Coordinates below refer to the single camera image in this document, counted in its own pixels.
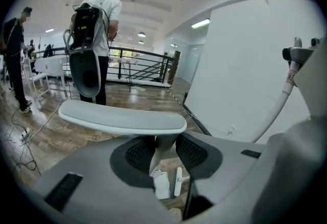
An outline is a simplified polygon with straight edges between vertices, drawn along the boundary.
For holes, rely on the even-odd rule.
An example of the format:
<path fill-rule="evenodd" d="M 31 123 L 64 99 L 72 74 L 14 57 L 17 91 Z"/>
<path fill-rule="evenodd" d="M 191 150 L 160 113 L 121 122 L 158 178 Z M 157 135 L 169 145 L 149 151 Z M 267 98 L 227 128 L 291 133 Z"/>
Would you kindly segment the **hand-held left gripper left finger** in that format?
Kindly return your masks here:
<path fill-rule="evenodd" d="M 176 223 L 149 175 L 153 138 L 115 138 L 82 147 L 45 171 L 33 191 L 79 223 Z"/>

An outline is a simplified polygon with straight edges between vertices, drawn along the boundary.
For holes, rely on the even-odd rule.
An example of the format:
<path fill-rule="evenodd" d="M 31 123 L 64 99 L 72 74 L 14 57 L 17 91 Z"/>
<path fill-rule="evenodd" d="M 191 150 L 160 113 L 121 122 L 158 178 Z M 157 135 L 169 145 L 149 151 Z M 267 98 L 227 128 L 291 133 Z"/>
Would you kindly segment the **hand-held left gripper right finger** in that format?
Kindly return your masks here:
<path fill-rule="evenodd" d="M 231 141 L 212 136 L 192 136 L 191 198 L 200 204 L 218 204 L 242 182 L 259 156 L 242 154 L 262 152 L 262 144 Z"/>

